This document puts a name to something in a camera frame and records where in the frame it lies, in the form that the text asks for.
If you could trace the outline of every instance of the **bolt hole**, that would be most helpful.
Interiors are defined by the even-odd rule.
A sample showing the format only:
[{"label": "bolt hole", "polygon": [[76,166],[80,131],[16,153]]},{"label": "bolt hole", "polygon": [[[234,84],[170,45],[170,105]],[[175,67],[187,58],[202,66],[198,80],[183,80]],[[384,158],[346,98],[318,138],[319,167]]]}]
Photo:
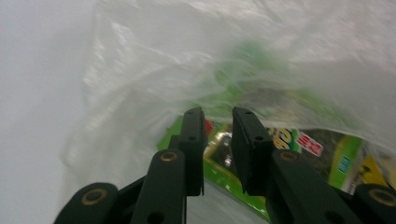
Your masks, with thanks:
[{"label": "bolt hole", "polygon": [[296,153],[290,152],[290,151],[285,151],[280,153],[280,159],[284,161],[297,161],[298,160],[298,155]]},{"label": "bolt hole", "polygon": [[328,211],[324,214],[327,220],[334,224],[344,224],[346,223],[345,219],[341,217],[338,213],[333,211]]},{"label": "bolt hole", "polygon": [[165,216],[162,212],[153,212],[148,215],[148,223],[149,224],[160,224],[165,220]]},{"label": "bolt hole", "polygon": [[175,152],[164,152],[161,155],[162,161],[175,161],[177,159],[177,154]]},{"label": "bolt hole", "polygon": [[396,196],[382,189],[371,189],[370,196],[378,203],[382,203],[389,207],[396,206]]},{"label": "bolt hole", "polygon": [[105,189],[91,189],[90,191],[84,193],[81,198],[81,202],[84,205],[93,205],[100,203],[107,196],[107,190]]}]

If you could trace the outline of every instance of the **printed label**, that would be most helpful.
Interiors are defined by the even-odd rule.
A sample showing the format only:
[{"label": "printed label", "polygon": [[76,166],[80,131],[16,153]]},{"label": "printed label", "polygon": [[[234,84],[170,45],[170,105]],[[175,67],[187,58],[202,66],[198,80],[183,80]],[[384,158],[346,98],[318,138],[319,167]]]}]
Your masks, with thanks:
[{"label": "printed label", "polygon": [[271,128],[268,130],[268,133],[273,138],[276,148],[290,149],[290,142],[292,140],[292,137],[289,130]]},{"label": "printed label", "polygon": [[349,164],[350,159],[346,156],[343,156],[343,158],[340,160],[340,163],[338,164],[338,170],[345,174],[349,168]]},{"label": "printed label", "polygon": [[320,157],[323,151],[323,146],[305,133],[300,133],[297,144],[317,157]]}]

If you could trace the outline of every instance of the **white background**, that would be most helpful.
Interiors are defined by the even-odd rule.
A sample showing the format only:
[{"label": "white background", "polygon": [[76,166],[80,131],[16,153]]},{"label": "white background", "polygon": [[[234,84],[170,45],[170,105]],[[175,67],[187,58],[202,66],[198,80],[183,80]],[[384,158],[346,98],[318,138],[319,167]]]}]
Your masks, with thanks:
[{"label": "white background", "polygon": [[94,0],[0,0],[0,223],[52,223]]}]

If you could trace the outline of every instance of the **snack package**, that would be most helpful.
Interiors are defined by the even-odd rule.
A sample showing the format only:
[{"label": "snack package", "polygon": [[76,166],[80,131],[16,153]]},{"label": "snack package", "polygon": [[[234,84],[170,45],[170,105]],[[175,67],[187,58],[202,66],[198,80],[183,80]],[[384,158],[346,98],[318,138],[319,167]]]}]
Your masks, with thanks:
[{"label": "snack package", "polygon": [[[167,148],[170,137],[180,132],[182,117],[168,129],[158,149]],[[205,122],[209,143],[204,152],[204,174],[210,182],[228,191],[237,200],[269,220],[265,198],[242,192],[231,151],[232,124]],[[269,128],[278,149],[290,149],[305,156],[329,185],[353,194],[359,184],[388,186],[379,172],[368,144],[362,139],[327,130]]]}]

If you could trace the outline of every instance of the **clear plastic bag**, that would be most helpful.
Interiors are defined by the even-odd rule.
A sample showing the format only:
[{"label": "clear plastic bag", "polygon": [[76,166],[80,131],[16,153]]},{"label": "clear plastic bag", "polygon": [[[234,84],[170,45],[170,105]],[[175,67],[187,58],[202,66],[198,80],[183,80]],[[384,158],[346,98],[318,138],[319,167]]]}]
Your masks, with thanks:
[{"label": "clear plastic bag", "polygon": [[[166,127],[197,105],[216,121],[238,105],[267,127],[356,135],[394,157],[395,12],[385,0],[100,0],[84,77],[90,113],[63,154],[65,197],[144,175]],[[206,202],[191,223],[219,223],[205,214],[214,207],[234,215],[228,223],[255,222]]]}]

